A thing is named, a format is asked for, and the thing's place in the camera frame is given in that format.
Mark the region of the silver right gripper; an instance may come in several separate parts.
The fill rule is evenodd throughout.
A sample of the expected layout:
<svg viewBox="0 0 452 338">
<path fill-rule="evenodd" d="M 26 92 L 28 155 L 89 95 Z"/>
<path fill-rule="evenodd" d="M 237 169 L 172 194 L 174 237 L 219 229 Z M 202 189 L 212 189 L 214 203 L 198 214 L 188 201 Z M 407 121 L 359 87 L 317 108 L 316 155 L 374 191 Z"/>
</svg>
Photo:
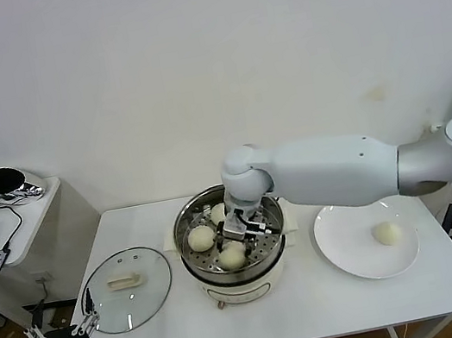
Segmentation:
<svg viewBox="0 0 452 338">
<path fill-rule="evenodd" d="M 232 241 L 243 241 L 245 249 L 245 257 L 249 257 L 257 247 L 256 236 L 246 237 L 248 231 L 248 219 L 245 215 L 245 210 L 229 209 L 226 210 L 225 219 L 223 223 L 218 223 L 215 233 L 215 243 L 217 251 L 223 251 L 223 244 L 225 238 Z"/>
</svg>

